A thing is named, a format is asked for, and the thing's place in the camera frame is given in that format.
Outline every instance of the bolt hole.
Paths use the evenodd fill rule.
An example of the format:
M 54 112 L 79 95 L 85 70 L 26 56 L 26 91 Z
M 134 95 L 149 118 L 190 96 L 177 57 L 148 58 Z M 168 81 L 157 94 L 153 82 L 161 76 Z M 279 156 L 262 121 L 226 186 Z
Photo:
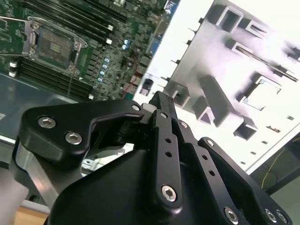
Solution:
M 47 125 L 51 125 L 52 123 L 51 123 L 51 121 L 49 121 L 49 120 L 43 120 L 43 124 L 47 124 Z
M 229 213 L 229 216 L 230 216 L 231 219 L 235 219 L 235 216 L 233 215 L 232 212 Z
M 168 157 L 170 157 L 170 158 L 172 157 L 172 153 L 170 153 L 169 151 L 166 151 L 165 155 L 168 156 Z
M 215 173 L 212 170 L 209 170 L 209 173 L 211 176 L 213 176 L 213 177 L 215 176 Z

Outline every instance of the electronic component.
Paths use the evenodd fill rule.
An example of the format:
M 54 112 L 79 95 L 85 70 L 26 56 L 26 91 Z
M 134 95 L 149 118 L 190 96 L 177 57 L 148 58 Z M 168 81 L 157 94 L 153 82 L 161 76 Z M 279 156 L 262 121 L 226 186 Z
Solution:
M 272 101 L 276 101 L 276 95 L 281 89 L 282 87 L 279 84 L 260 76 L 240 102 L 261 111 Z
M 122 98 L 126 90 L 123 85 L 135 75 L 142 75 L 150 62 L 143 57 L 149 31 L 154 29 L 148 21 L 149 14 L 145 14 L 149 4 L 149 14 L 159 21 L 164 0 L 156 4 L 125 0 L 7 0 L 0 4 L 1 37 L 5 37 L 0 41 L 0 54 L 4 56 L 0 72 L 77 101 L 89 99 L 90 94 L 78 94 L 78 82 L 90 87 L 94 100 Z M 9 55 L 16 62 L 6 57 Z M 40 68 L 49 75 L 38 74 Z M 138 82 L 140 78 L 130 85 L 130 92 L 134 93 L 131 89 Z
M 136 92 L 136 86 L 132 85 L 131 83 L 125 83 L 123 90 L 127 93 L 134 95 Z
M 137 77 L 137 76 L 132 76 L 130 83 L 135 84 L 135 85 L 139 85 L 139 83 L 141 82 L 141 78 Z
M 139 66 L 137 67 L 136 71 L 137 71 L 139 74 L 142 74 L 142 75 L 143 75 L 143 74 L 146 72 L 146 68 L 139 65 Z
M 142 88 L 140 90 L 140 94 L 144 95 L 144 96 L 148 96 L 150 91 L 151 91 L 151 88 L 152 88 L 152 85 L 153 85 L 153 80 L 151 79 L 146 79 L 144 81 L 144 83 L 142 84 Z
M 148 57 L 146 56 L 143 56 L 140 60 L 140 63 L 145 65 L 145 66 L 148 66 L 151 62 L 151 59 L 149 59 Z

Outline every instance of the wire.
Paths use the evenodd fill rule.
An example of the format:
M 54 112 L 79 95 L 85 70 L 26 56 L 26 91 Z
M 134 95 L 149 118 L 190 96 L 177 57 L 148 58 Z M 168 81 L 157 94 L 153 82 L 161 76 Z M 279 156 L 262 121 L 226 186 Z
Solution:
M 266 175 L 264 176 L 264 178 L 263 178 L 263 180 L 262 180 L 262 189 L 263 189 L 263 186 L 264 186 L 264 182 L 265 182 L 265 180 L 266 180 L 268 174 L 270 173 L 270 171 L 271 171 L 273 165 L 276 163 L 278 157 L 284 152 L 284 150 L 285 150 L 285 149 L 283 149 L 283 150 L 276 156 L 276 158 L 274 159 L 273 163 L 272 163 L 271 166 L 269 167 L 269 169 L 268 169 Z
M 297 137 L 295 140 L 293 140 L 293 142 L 296 142 L 300 139 L 300 137 Z

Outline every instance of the black metal bracket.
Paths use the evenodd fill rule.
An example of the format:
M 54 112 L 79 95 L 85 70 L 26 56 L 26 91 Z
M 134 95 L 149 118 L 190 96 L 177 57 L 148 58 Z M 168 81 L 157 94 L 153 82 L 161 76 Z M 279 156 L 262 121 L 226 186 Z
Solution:
M 54 188 L 58 197 L 48 225 L 292 224 L 213 140 L 194 138 L 189 125 L 177 118 L 169 96 L 157 92 L 150 104 L 156 110 L 117 100 L 25 112 L 21 149 L 47 162 L 46 176 L 51 166 L 56 173 L 72 174 L 87 154 L 135 144 L 133 151 L 95 172 Z M 47 120 L 41 124 L 45 117 L 55 126 Z M 80 141 L 67 139 L 70 132 Z M 43 160 L 33 162 L 43 169 Z M 30 176 L 35 171 L 27 172 Z

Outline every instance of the green circuit board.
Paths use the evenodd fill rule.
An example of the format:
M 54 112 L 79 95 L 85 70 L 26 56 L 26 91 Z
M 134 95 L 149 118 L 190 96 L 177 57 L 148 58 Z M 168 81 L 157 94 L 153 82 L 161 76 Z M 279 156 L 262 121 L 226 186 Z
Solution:
M 3 0 L 0 72 L 77 101 L 133 95 L 165 0 Z

